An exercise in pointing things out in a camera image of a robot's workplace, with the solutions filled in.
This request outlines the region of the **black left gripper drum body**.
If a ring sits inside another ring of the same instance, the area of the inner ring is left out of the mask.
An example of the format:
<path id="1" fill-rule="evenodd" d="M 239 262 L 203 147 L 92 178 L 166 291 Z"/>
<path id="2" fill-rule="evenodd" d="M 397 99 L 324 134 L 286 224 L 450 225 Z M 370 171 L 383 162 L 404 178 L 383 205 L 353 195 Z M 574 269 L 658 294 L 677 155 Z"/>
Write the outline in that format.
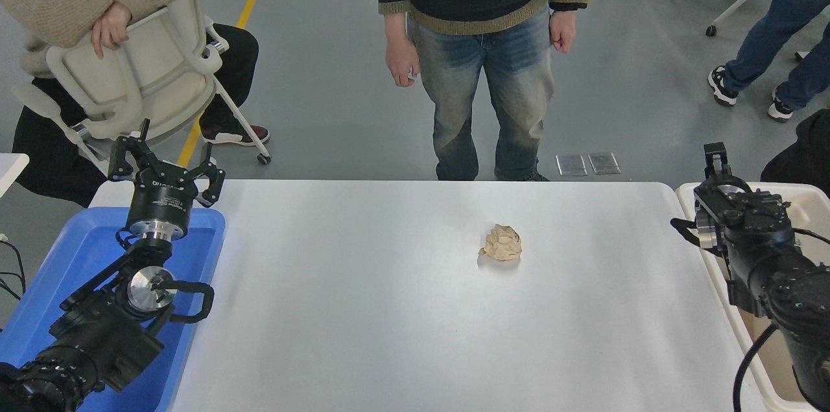
<path id="1" fill-rule="evenodd" d="M 197 189 L 192 180 L 185 178 L 186 173 L 175 165 L 163 165 L 158 170 L 140 167 L 134 179 L 128 226 L 150 221 L 189 225 Z"/>

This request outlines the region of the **person's left hand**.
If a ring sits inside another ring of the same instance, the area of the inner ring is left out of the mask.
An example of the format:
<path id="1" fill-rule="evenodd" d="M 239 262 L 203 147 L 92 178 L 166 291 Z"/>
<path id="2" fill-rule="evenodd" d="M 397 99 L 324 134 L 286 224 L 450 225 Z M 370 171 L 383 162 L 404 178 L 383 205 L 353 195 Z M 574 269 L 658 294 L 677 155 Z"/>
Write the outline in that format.
<path id="1" fill-rule="evenodd" d="M 552 11 L 549 16 L 549 41 L 555 51 L 569 53 L 577 30 L 577 10 Z"/>
<path id="2" fill-rule="evenodd" d="M 104 48 L 116 51 L 127 42 L 127 26 L 132 13 L 121 2 L 113 2 L 91 29 L 91 45 L 98 60 L 104 59 Z"/>

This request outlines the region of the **person's right hand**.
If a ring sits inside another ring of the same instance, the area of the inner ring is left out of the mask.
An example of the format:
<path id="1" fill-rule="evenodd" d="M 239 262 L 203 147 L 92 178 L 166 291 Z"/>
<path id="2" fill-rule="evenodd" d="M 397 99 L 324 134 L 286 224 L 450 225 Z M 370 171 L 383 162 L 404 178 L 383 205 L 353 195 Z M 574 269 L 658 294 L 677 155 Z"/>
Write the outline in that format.
<path id="1" fill-rule="evenodd" d="M 386 37 L 385 62 L 397 87 L 412 86 L 420 75 L 417 49 L 407 34 L 406 13 L 383 16 Z"/>

